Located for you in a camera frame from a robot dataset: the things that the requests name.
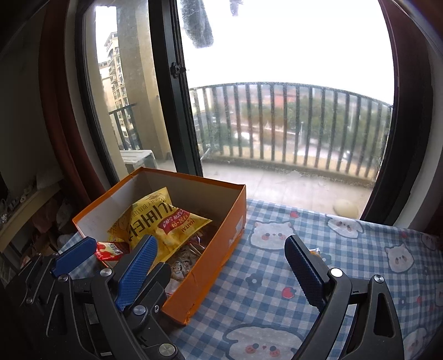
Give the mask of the red curtain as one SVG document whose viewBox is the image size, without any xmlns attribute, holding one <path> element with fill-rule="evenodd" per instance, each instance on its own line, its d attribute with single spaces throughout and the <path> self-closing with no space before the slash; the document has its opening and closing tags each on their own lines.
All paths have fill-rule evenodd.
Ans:
<svg viewBox="0 0 443 360">
<path fill-rule="evenodd" d="M 43 118 L 61 172 L 81 205 L 91 202 L 75 163 L 79 140 L 65 68 L 65 24 L 68 1 L 48 1 L 40 36 L 38 80 Z"/>
</svg>

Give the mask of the outdoor air conditioner unit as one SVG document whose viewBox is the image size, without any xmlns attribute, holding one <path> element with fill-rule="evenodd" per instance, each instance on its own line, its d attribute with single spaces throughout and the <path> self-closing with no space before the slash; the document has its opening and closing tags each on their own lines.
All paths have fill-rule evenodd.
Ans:
<svg viewBox="0 0 443 360">
<path fill-rule="evenodd" d="M 120 154 L 129 173 L 140 167 L 157 168 L 157 162 L 151 150 L 121 150 Z"/>
</svg>

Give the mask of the orange cardboard box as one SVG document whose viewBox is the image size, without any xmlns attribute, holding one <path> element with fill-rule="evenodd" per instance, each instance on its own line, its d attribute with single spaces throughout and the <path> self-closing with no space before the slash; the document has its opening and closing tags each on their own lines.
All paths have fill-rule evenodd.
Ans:
<svg viewBox="0 0 443 360">
<path fill-rule="evenodd" d="M 172 271 L 163 312 L 185 325 L 233 253 L 245 220 L 245 186 L 141 167 L 73 222 L 97 241 L 95 256 L 108 266 L 152 236 L 153 262 L 168 263 Z"/>
</svg>

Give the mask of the balcony metal railing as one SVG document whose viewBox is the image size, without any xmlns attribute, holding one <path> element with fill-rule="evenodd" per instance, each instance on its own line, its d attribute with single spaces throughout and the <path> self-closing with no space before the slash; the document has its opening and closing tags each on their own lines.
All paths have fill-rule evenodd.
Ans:
<svg viewBox="0 0 443 360">
<path fill-rule="evenodd" d="M 374 182 L 393 107 L 300 83 L 223 83 L 189 91 L 201 160 L 245 159 Z"/>
</svg>

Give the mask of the yellow honey butter chip bag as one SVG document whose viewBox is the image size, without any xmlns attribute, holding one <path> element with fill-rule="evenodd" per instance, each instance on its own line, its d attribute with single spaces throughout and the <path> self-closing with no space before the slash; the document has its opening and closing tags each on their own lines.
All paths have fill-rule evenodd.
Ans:
<svg viewBox="0 0 443 360">
<path fill-rule="evenodd" d="M 157 241 L 154 263 L 167 261 L 198 230 L 211 220 L 172 204 L 163 187 L 130 205 L 107 230 L 107 241 L 124 241 L 133 250 L 145 236 Z"/>
</svg>

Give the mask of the hanging grey cloth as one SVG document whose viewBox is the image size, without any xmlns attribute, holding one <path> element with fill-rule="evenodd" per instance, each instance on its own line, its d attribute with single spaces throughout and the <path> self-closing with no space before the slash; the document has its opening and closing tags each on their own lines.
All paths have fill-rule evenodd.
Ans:
<svg viewBox="0 0 443 360">
<path fill-rule="evenodd" d="M 179 1 L 182 28 L 196 49 L 232 45 L 243 1 Z"/>
</svg>

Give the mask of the red white silver snack packet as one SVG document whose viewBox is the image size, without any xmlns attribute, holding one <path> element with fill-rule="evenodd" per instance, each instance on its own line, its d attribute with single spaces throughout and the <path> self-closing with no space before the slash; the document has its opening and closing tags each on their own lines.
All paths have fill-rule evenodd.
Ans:
<svg viewBox="0 0 443 360">
<path fill-rule="evenodd" d="M 95 256 L 102 262 L 119 261 L 129 252 L 129 244 L 124 241 L 99 241 L 96 246 Z"/>
</svg>

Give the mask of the black window frame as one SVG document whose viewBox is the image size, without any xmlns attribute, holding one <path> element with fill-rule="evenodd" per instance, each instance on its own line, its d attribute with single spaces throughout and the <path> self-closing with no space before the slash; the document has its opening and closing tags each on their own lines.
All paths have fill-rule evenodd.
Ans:
<svg viewBox="0 0 443 360">
<path fill-rule="evenodd" d="M 439 213 L 441 195 L 427 152 L 433 135 L 436 89 L 426 32 L 429 22 L 410 1 L 380 1 L 394 64 L 393 124 L 381 178 L 364 209 L 364 220 L 388 225 L 407 222 L 424 229 Z M 172 155 L 179 172 L 201 176 L 192 129 L 187 67 L 175 1 L 148 1 L 153 62 Z"/>
</svg>

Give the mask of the clear orange spicy snack pack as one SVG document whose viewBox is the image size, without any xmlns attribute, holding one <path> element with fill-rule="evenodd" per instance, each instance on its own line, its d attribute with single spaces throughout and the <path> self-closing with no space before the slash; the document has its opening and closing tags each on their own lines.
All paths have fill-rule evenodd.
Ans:
<svg viewBox="0 0 443 360">
<path fill-rule="evenodd" d="M 168 265 L 171 268 L 171 278 L 165 287 L 167 297 L 171 297 L 176 292 L 194 268 L 196 262 L 201 258 L 207 246 L 202 238 L 194 236 L 168 259 Z"/>
</svg>

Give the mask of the blue checkered bear tablecloth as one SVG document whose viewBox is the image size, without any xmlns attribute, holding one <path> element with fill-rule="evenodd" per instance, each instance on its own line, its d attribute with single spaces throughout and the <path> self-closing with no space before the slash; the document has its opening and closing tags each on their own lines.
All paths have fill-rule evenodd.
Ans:
<svg viewBox="0 0 443 360">
<path fill-rule="evenodd" d="M 435 238 L 360 220 L 245 202 L 245 236 L 215 241 L 164 306 L 185 326 L 176 359 L 234 359 L 247 330 L 275 325 L 343 343 L 369 323 L 400 328 L 415 359 L 442 333 L 442 254 Z"/>
</svg>

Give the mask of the small candy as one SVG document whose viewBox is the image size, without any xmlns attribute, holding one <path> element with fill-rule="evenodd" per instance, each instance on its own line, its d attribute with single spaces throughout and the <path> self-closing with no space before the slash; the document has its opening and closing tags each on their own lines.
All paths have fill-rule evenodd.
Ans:
<svg viewBox="0 0 443 360">
<path fill-rule="evenodd" d="M 309 252 L 312 255 L 318 256 L 320 258 L 322 258 L 322 256 L 323 256 L 319 248 L 310 249 Z"/>
</svg>

